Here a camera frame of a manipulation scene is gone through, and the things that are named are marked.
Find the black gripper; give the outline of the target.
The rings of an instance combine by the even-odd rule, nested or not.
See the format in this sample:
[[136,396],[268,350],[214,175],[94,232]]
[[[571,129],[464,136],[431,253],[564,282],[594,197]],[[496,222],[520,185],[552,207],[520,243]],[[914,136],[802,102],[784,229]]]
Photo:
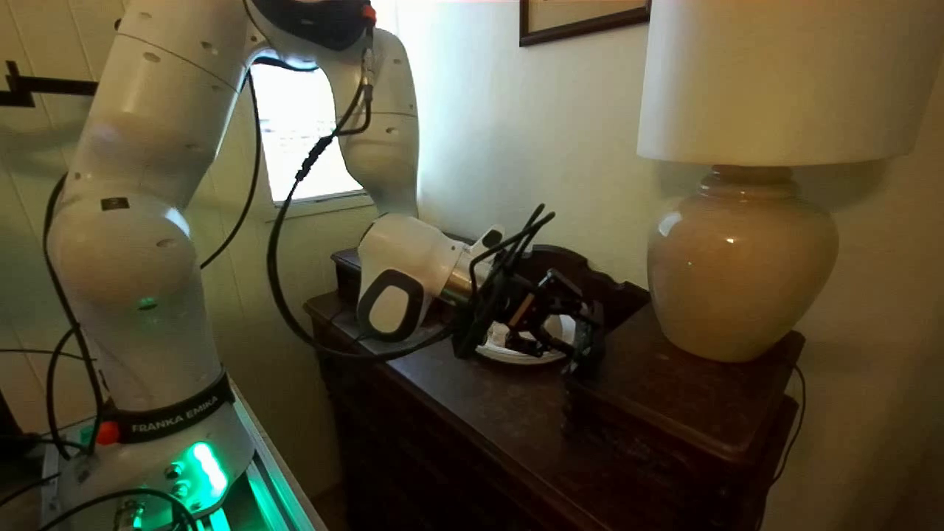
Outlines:
[[582,327],[589,324],[589,299],[577,285],[577,276],[588,271],[588,259],[574,250],[533,247],[456,306],[452,327],[453,353],[468,356],[492,322],[511,331],[536,331],[548,315],[574,318],[577,337],[567,356],[577,353],[588,344]]

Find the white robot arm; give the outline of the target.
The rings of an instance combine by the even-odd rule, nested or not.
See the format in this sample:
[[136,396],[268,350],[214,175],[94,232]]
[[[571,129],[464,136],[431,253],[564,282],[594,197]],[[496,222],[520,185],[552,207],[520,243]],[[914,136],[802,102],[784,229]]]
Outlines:
[[188,207],[253,61],[318,68],[331,138],[380,207],[362,240],[374,337],[468,294],[502,247],[414,216],[415,114],[403,43],[369,0],[132,0],[51,203],[46,259],[110,386],[91,451],[61,467],[40,531],[217,531],[260,440],[204,315]]

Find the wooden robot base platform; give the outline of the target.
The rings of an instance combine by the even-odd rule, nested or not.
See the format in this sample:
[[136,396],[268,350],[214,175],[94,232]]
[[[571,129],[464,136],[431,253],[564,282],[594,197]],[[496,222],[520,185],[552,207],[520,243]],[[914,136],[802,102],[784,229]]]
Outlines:
[[253,414],[231,397],[184,427],[129,436],[117,418],[91,431],[94,451],[43,470],[37,531],[322,531],[324,521]]

